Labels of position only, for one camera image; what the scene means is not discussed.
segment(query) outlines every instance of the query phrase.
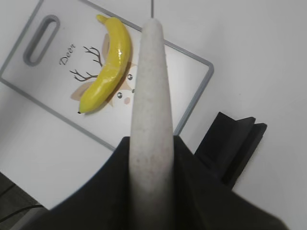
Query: black object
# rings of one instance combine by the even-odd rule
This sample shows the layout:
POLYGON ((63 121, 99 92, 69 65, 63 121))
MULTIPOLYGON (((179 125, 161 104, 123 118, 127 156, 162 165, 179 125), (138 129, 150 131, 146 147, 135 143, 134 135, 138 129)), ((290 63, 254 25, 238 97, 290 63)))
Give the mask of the black object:
MULTIPOLYGON (((23 230, 124 230, 128 227, 130 138, 123 138, 97 174, 62 204, 23 230)), ((227 186, 174 137, 177 230, 286 230, 227 186)))
POLYGON ((214 177, 232 188, 267 128, 255 118, 233 120, 218 113, 195 156, 214 177))
POLYGON ((19 213, 21 213, 21 212, 28 211, 28 210, 33 209, 33 208, 39 208, 39 207, 44 207, 44 206, 42 206, 42 205, 32 205, 32 206, 28 206, 28 207, 23 207, 23 208, 21 208, 21 209, 15 211, 15 212, 13 212, 13 213, 7 215, 6 217, 1 218, 1 219, 0 219, 0 223, 6 221, 6 220, 9 219, 9 218, 12 218, 13 216, 15 216, 15 215, 17 215, 17 214, 19 214, 19 213))

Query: deer antler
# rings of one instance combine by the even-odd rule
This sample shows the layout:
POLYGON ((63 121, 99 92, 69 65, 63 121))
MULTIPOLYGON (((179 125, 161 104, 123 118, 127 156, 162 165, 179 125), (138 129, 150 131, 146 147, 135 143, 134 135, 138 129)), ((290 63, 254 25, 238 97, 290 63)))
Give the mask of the deer antler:
POLYGON ((94 47, 92 47, 92 46, 91 46, 90 48, 86 48, 85 46, 83 46, 83 47, 87 50, 86 53, 94 54, 95 56, 98 57, 98 60, 93 59, 93 61, 99 63, 99 64, 100 64, 100 67, 102 67, 102 62, 101 62, 101 57, 100 57, 100 52, 99 52, 99 50, 96 49, 96 48, 94 48, 94 47))
POLYGON ((75 78, 76 80, 78 80, 78 81, 87 81, 87 80, 89 80, 89 79, 91 79, 91 78, 97 78, 97 77, 98 77, 98 75, 92 75, 92 74, 89 74, 88 72, 86 72, 86 74, 89 76, 89 77, 86 78, 86 77, 82 76, 80 73, 78 73, 78 71, 77 71, 76 69, 75 69, 75 71, 69 70, 69 72, 70 72, 70 73, 73 73, 73 74, 76 74, 76 75, 78 75, 79 77, 83 78, 83 79, 81 80, 81 79, 77 78, 76 75, 74 75, 74 78, 75 78))

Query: yellow banana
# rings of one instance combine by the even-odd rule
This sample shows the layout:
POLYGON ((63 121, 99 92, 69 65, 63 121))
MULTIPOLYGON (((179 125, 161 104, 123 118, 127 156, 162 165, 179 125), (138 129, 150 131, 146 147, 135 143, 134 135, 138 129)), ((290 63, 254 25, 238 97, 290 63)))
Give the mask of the yellow banana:
POLYGON ((114 91, 127 67, 131 53, 131 41, 124 24, 118 18, 97 15, 97 20, 106 26, 110 37, 110 48, 96 81, 80 99, 79 113, 97 109, 114 91))

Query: banana stem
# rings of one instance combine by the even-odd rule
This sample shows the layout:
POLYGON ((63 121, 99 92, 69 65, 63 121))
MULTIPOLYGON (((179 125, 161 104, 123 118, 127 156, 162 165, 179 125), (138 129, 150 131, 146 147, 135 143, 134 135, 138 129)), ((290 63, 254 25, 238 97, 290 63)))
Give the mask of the banana stem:
POLYGON ((96 18, 97 18, 97 20, 100 21, 102 24, 105 24, 106 21, 108 20, 107 17, 102 16, 102 15, 100 15, 100 14, 98 14, 98 15, 96 16, 96 18))

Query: black cable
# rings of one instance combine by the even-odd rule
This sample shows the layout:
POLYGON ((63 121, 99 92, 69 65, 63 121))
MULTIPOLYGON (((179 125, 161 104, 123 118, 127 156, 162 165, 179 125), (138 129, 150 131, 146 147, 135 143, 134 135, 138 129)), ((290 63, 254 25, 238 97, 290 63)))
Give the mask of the black cable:
POLYGON ((21 213, 23 211, 26 211, 26 210, 29 210, 29 209, 33 209, 33 208, 38 208, 38 207, 44 207, 44 206, 42 206, 42 205, 32 205, 32 206, 29 206, 29 207, 24 207, 22 209, 19 209, 19 210, 15 211, 15 212, 9 214, 6 217, 0 219, 0 223, 6 221, 7 219, 11 218, 12 216, 15 216, 15 215, 17 215, 17 214, 19 214, 19 213, 21 213))
POLYGON ((1 194, 0 197, 2 197, 4 194, 6 194, 8 191, 10 191, 12 188, 15 187, 15 184, 12 184, 10 187, 8 187, 7 189, 5 189, 1 194))

